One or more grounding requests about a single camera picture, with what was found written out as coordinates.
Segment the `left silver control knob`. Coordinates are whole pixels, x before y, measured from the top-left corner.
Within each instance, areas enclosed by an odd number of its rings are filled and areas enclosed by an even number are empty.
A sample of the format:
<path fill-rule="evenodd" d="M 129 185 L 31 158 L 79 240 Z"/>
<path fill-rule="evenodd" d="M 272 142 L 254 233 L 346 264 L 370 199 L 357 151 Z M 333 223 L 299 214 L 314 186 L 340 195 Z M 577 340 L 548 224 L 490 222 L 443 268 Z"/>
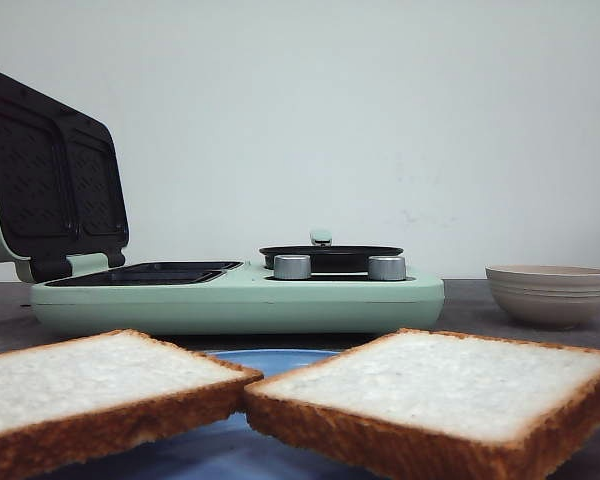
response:
<path fill-rule="evenodd" d="M 300 254 L 280 254 L 274 257 L 274 278 L 306 280 L 311 277 L 311 257 Z"/>

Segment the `mint green breakfast maker base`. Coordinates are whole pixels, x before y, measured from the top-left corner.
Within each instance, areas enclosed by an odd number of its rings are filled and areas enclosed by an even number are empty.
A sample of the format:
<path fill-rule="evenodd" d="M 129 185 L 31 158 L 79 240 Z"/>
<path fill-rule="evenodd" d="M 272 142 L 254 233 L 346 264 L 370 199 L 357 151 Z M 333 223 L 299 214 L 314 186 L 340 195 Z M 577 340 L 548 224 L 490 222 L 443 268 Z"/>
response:
<path fill-rule="evenodd" d="M 383 333 L 430 329 L 444 304 L 443 282 L 409 272 L 403 281 L 364 274 L 315 274 L 277 280 L 250 262 L 196 262 L 193 282 L 124 285 L 103 272 L 94 285 L 79 279 L 39 283 L 30 304 L 45 326 L 86 335 L 135 329 L 154 335 Z"/>

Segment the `black round frying pan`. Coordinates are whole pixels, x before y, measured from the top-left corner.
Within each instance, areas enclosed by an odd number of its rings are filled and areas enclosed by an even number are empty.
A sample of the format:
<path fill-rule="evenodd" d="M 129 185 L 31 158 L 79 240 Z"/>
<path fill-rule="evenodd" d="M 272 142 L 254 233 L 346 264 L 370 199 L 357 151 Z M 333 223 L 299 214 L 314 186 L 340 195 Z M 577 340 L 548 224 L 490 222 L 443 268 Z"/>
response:
<path fill-rule="evenodd" d="M 313 273 L 360 273 L 368 270 L 372 256 L 399 256 L 403 249 L 393 246 L 334 245 L 330 231 L 310 232 L 310 245 L 268 246 L 259 249 L 265 267 L 274 269 L 274 259 L 279 255 L 308 255 Z"/>

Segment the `right silver control knob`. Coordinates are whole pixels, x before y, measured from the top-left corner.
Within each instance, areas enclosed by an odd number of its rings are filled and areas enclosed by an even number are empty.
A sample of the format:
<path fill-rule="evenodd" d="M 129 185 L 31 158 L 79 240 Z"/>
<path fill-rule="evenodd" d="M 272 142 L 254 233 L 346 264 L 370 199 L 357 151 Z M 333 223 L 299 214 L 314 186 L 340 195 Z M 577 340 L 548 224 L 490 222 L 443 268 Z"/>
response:
<path fill-rule="evenodd" d="M 370 256 L 368 277 L 373 281 L 404 281 L 407 277 L 406 260 L 400 255 Z"/>

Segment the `silver control knob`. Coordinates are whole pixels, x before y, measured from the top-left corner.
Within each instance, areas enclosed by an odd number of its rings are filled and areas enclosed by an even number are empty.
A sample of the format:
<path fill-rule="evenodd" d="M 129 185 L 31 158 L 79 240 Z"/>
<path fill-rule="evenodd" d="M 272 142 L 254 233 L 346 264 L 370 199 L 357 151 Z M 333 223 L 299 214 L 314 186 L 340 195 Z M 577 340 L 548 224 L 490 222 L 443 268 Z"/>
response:
<path fill-rule="evenodd" d="M 306 280 L 311 277 L 311 257 L 300 254 L 280 254 L 274 257 L 274 278 Z"/>
<path fill-rule="evenodd" d="M 400 255 L 370 256 L 368 277 L 373 281 L 404 281 L 407 277 L 406 260 Z"/>

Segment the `white bread slice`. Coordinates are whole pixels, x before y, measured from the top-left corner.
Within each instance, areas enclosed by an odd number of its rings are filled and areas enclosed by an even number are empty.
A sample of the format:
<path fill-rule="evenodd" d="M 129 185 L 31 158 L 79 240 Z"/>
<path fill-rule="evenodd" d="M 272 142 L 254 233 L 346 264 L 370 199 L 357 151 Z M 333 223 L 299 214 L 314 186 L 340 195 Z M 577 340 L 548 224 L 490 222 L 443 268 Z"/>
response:
<path fill-rule="evenodd" d="M 390 479 L 543 479 L 600 426 L 600 350 L 402 329 L 245 401 L 253 429 Z"/>
<path fill-rule="evenodd" d="M 135 330 L 0 353 L 0 479 L 224 420 L 260 371 Z"/>

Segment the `beige ribbed bowl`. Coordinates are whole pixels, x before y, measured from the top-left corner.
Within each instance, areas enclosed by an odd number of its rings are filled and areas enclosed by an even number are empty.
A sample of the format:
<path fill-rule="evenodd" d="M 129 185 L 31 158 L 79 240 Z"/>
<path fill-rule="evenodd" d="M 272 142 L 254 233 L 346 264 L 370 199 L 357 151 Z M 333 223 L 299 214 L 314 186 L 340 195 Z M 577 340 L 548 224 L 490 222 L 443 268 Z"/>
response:
<path fill-rule="evenodd" d="M 521 323 L 571 329 L 600 312 L 600 268 L 491 265 L 485 273 L 495 302 Z"/>

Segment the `mint green hinged lid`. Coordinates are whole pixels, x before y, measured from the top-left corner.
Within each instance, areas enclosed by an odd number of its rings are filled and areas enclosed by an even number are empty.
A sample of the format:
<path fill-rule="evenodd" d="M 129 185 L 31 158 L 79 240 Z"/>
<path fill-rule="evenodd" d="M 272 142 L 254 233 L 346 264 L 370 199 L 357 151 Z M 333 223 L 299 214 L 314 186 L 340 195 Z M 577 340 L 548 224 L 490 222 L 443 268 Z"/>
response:
<path fill-rule="evenodd" d="M 119 267 L 128 241 L 107 127 L 0 73 L 0 262 L 41 283 L 71 276 L 73 257 Z"/>

